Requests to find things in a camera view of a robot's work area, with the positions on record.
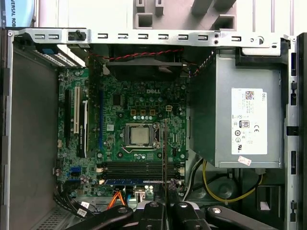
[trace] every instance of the cpu socket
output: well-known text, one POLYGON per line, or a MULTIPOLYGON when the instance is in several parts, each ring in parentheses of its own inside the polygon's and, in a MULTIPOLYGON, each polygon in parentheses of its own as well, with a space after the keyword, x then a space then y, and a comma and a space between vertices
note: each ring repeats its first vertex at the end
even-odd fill
POLYGON ((160 124, 126 124, 125 144, 128 148, 160 148, 160 124))

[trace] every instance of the metal chassis frame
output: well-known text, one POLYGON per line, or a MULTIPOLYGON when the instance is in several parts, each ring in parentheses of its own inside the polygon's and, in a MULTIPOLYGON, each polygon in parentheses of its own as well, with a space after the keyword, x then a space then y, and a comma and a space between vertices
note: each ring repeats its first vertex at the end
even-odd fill
POLYGON ((9 230, 10 211, 10 161, 11 161, 11 115, 12 115, 12 67, 13 41, 15 36, 28 34, 35 43, 41 44, 151 44, 177 46, 211 46, 241 47, 242 53, 253 56, 280 56, 281 39, 289 41, 288 63, 288 104, 284 121, 284 162, 285 162, 285 229, 296 230, 297 221, 290 222, 291 203, 297 200, 297 174, 291 175, 291 151, 298 152, 298 136, 287 136, 286 127, 298 127, 298 106, 290 105, 291 83, 297 82, 297 76, 291 76, 291 53, 296 53, 296 37, 278 36, 276 34, 239 33, 230 31, 185 31, 185 30, 129 30, 129 31, 94 31, 84 28, 25 28, 18 31, 7 31, 8 52, 7 68, 9 82, 7 84, 5 116, 5 135, 2 137, 2 168, 4 177, 4 200, 1 204, 1 226, 9 230), (86 33, 84 41, 68 41, 68 32, 76 30, 86 33))

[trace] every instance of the green circuit board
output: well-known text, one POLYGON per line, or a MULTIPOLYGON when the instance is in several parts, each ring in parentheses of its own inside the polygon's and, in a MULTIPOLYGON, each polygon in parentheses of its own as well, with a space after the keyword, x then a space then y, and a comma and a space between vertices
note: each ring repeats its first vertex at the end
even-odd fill
POLYGON ((186 77, 130 82, 92 69, 63 70, 59 75, 58 180, 81 178, 78 196, 112 196, 110 186, 91 185, 100 173, 100 163, 162 162, 164 154, 168 162, 183 163, 186 87, 186 77))

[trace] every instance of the white pci slot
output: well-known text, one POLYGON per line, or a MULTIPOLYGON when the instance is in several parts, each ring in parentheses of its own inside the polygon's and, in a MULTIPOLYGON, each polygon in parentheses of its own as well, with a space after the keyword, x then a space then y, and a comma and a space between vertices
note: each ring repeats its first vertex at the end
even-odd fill
POLYGON ((79 133, 80 87, 75 87, 73 133, 79 133))

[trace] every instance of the ce mark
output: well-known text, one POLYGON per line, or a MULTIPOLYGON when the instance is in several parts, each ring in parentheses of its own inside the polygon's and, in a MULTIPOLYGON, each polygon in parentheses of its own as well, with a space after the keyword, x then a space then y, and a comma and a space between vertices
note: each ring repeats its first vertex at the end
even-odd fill
POLYGON ((259 132, 260 132, 260 131, 259 131, 259 126, 258 126, 258 125, 255 125, 254 128, 255 128, 255 130, 254 130, 255 133, 259 133, 259 132))

